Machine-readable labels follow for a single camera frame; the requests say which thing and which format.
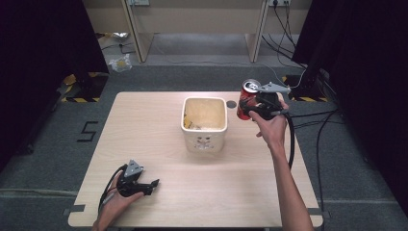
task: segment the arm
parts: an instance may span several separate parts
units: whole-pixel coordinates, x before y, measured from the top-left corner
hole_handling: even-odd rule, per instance
[[[109,193],[106,196],[106,198],[110,199],[102,206],[97,220],[93,223],[92,231],[107,230],[129,205],[144,196],[143,192],[138,192],[129,197],[123,197],[116,189],[116,183],[120,173],[121,171],[116,175],[110,186]]]
[[[255,112],[249,115],[260,128],[257,137],[263,137],[268,145],[275,169],[282,227],[284,230],[314,230],[307,208],[293,180],[285,154],[286,119],[278,115],[266,121]]]

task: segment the cartoon face print on bin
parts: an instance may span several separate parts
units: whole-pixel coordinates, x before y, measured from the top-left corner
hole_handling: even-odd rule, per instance
[[[195,148],[204,150],[209,148],[214,148],[211,144],[211,137],[197,137],[197,143],[195,144]]]

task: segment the light wood tabletop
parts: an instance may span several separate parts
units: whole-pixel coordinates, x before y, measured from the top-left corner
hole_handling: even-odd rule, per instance
[[[91,227],[99,198],[114,172],[135,160],[144,167],[140,183],[160,179],[151,195],[133,203],[118,227],[279,227],[282,226],[272,158],[256,138],[258,126],[227,109],[228,128],[218,153],[187,150],[181,129],[185,98],[221,97],[237,102],[237,91],[121,92],[116,96],[68,223]],[[290,135],[287,129],[289,156]],[[297,141],[293,178],[307,208],[318,208]],[[311,216],[314,226],[322,217]]]

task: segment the dark fabric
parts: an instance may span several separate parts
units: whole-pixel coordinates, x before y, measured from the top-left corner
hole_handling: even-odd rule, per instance
[[[305,64],[327,42],[321,39],[331,28],[326,19],[337,5],[323,2],[313,2],[294,53]],[[340,48],[335,42],[315,65],[331,63],[327,70],[346,118],[408,215],[408,3],[360,0],[345,7],[348,19],[335,39]]]
[[[3,1],[0,54],[1,170],[35,136],[65,76],[109,71],[81,0]]]

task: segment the white bin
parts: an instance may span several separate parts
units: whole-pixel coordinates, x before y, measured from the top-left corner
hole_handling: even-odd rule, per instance
[[[188,97],[183,104],[181,128],[191,152],[219,152],[227,130],[225,100],[217,97]]]

